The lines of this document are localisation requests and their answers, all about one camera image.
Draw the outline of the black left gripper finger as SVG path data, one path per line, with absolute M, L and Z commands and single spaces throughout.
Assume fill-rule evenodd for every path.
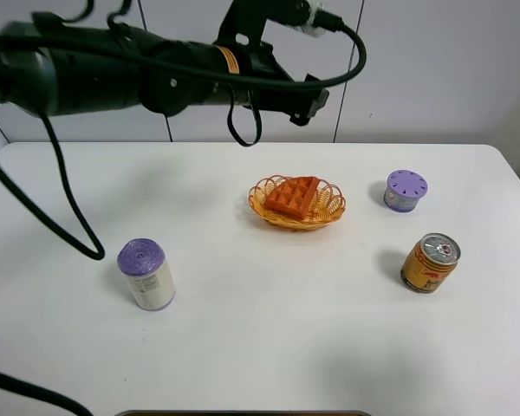
M 293 93 L 289 121 L 299 127 L 307 126 L 317 112 L 325 107 L 328 98 L 329 91 L 326 88 Z

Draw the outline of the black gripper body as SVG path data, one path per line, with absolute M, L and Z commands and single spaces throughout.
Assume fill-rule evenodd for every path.
M 273 55 L 273 47 L 267 43 L 260 46 L 243 46 L 243 74 L 272 84 L 274 81 L 294 80 L 281 67 Z M 280 88 L 253 88 L 254 103 L 263 111 L 287 115 L 308 115 L 312 105 L 311 93 L 292 92 Z

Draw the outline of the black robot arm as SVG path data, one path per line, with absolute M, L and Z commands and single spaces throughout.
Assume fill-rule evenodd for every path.
M 3 36 L 83 41 L 113 52 L 133 52 L 218 74 L 245 75 L 268 81 L 290 81 L 267 43 L 245 46 L 234 40 L 213 44 L 164 39 L 121 24 L 116 29 L 68 26 L 52 13 L 35 13 L 32 22 L 9 22 Z M 287 114 L 292 123 L 308 125 L 329 96 L 325 88 L 306 92 L 237 87 L 211 81 L 191 81 L 159 69 L 147 69 L 110 57 L 38 48 L 0 51 L 0 103 L 14 103 L 35 112 L 26 87 L 49 116 L 118 110 L 141 105 L 172 117 L 189 106 L 238 104 L 253 112 Z

